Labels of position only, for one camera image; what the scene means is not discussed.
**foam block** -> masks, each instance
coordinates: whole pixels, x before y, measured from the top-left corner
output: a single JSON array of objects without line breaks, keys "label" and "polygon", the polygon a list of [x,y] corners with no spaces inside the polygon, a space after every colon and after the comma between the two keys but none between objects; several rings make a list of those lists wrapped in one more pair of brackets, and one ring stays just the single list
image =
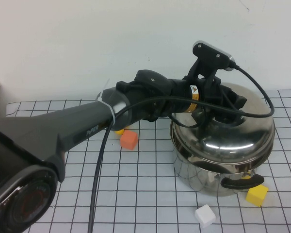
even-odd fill
[{"label": "foam block", "polygon": [[258,185],[257,187],[250,188],[246,200],[256,206],[261,206],[265,196],[267,194],[268,188],[263,185]]},{"label": "foam block", "polygon": [[114,131],[116,134],[118,134],[118,135],[123,135],[123,133],[124,133],[124,129],[122,129],[122,130],[119,130],[119,131]]},{"label": "foam block", "polygon": [[209,226],[215,222],[215,214],[208,205],[204,205],[195,210],[195,217],[202,228]]},{"label": "foam block", "polygon": [[130,130],[125,130],[120,139],[121,147],[129,150],[133,150],[137,142],[138,142],[137,133]]}]

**black cable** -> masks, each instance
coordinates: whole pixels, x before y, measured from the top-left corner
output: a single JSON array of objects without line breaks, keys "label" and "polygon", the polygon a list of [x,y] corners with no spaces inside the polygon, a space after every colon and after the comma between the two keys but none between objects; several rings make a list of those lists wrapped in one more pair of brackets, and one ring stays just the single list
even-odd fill
[{"label": "black cable", "polygon": [[199,127],[199,126],[202,124],[202,122],[200,122],[200,123],[196,123],[195,125],[187,126],[187,125],[185,125],[185,124],[182,124],[182,123],[181,123],[180,121],[178,121],[177,119],[175,119],[172,115],[169,115],[168,117],[172,120],[173,123],[175,123],[176,125],[179,125],[179,126],[181,126],[181,127],[183,127],[183,128],[193,129],[193,128],[197,128],[197,127]]},{"label": "black cable", "polygon": [[102,165],[103,153],[104,153],[104,150],[105,150],[105,146],[106,146],[107,139],[108,139],[110,130],[112,128],[112,125],[113,125],[113,121],[111,121],[111,123],[107,127],[107,130],[105,132],[105,135],[104,135],[102,143],[101,143],[101,147],[100,147],[100,151],[99,151],[99,155],[98,155],[98,159],[97,159],[95,175],[94,175],[94,182],[93,182],[93,188],[92,188],[91,205],[90,205],[90,210],[89,210],[89,221],[88,221],[88,228],[87,228],[87,232],[88,233],[93,233],[94,210],[95,210],[95,206],[96,206],[95,202],[96,202],[96,191],[97,191],[98,177],[99,177],[99,172],[100,172],[100,168],[101,168],[101,165]]},{"label": "black cable", "polygon": [[275,108],[273,106],[273,103],[271,102],[270,98],[268,97],[268,95],[266,94],[266,92],[263,90],[263,88],[260,86],[260,84],[258,84],[258,82],[250,75],[248,74],[246,71],[244,71],[242,68],[240,68],[238,65],[236,65],[235,62],[231,61],[230,62],[230,67],[234,68],[238,71],[240,71],[243,75],[245,75],[251,82],[253,82],[253,84],[259,89],[259,91],[262,93],[262,95],[264,96],[264,98],[266,99],[268,105],[271,108],[270,113],[272,113],[272,115],[275,112]]},{"label": "black cable", "polygon": [[[274,106],[273,106],[271,100],[269,99],[268,95],[266,94],[266,92],[263,90],[263,88],[257,83],[257,81],[254,80],[254,78],[252,78],[246,71],[241,69],[238,65],[236,65],[234,63],[234,64],[232,64],[232,67],[235,68],[236,70],[239,70],[242,74],[244,74],[259,89],[259,91],[263,94],[263,96],[265,97],[266,101],[268,102],[268,104],[269,104],[269,106],[271,108],[269,113],[267,113],[267,114],[245,113],[245,112],[240,111],[240,110],[229,109],[229,108],[221,107],[221,106],[214,105],[214,104],[211,104],[211,103],[206,103],[206,102],[203,102],[203,101],[200,101],[200,100],[192,100],[192,99],[188,99],[188,98],[173,97],[173,96],[159,96],[159,97],[148,98],[148,99],[142,100],[142,101],[140,101],[138,103],[129,105],[129,106],[123,108],[122,110],[120,110],[117,114],[115,114],[115,118],[117,119],[118,117],[123,115],[126,111],[128,111],[128,110],[130,110],[130,109],[132,109],[132,108],[134,108],[134,107],[136,107],[138,105],[143,105],[143,104],[147,104],[147,103],[151,103],[151,102],[157,102],[157,101],[160,101],[160,100],[173,100],[173,101],[181,101],[181,102],[186,102],[186,103],[195,103],[195,104],[198,104],[198,105],[200,105],[202,107],[208,107],[210,109],[221,111],[221,112],[224,112],[224,113],[235,114],[235,115],[245,116],[245,117],[266,118],[266,117],[270,117],[271,115],[273,115],[274,112],[275,112]],[[94,182],[93,182],[92,196],[91,196],[88,233],[92,233],[93,232],[94,210],[95,210],[95,201],[96,201],[96,190],[97,190],[98,177],[99,177],[99,172],[100,172],[100,168],[101,168],[101,164],[102,164],[104,149],[105,149],[106,142],[107,142],[110,130],[112,128],[112,125],[113,125],[113,121],[111,121],[111,123],[109,124],[109,126],[108,126],[108,128],[106,130],[106,133],[105,133],[105,135],[103,137],[102,144],[101,144],[101,147],[100,147],[99,155],[98,155],[97,165],[96,165],[96,169],[95,169]]]}]

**black pot handle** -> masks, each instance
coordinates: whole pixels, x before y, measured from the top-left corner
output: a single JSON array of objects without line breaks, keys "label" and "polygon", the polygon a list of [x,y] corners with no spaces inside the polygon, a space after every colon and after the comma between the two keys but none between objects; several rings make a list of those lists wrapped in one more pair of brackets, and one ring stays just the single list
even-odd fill
[{"label": "black pot handle", "polygon": [[264,182],[264,177],[255,174],[253,177],[249,179],[239,179],[239,180],[232,180],[230,178],[223,178],[221,180],[221,186],[223,188],[230,188],[230,189],[249,189],[254,188]]}]

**warning label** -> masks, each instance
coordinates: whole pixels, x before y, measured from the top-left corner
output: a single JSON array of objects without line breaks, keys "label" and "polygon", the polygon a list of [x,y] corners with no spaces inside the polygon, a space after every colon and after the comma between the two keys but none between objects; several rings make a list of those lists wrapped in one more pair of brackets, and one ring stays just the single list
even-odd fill
[{"label": "warning label", "polygon": [[[197,86],[191,85],[191,91],[192,91],[192,99],[193,100],[199,100],[199,92],[197,89]],[[196,109],[197,105],[195,103],[191,103],[190,107],[186,110],[186,112],[192,112],[194,109]]]}]

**orange cube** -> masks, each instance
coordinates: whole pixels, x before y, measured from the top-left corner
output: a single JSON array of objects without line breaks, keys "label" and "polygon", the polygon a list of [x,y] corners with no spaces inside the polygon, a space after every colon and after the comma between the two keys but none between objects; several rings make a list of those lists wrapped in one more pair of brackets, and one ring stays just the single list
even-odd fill
[{"label": "orange cube", "polygon": [[120,142],[121,147],[133,150],[138,142],[137,133],[130,130],[125,130],[123,135],[121,136]]}]

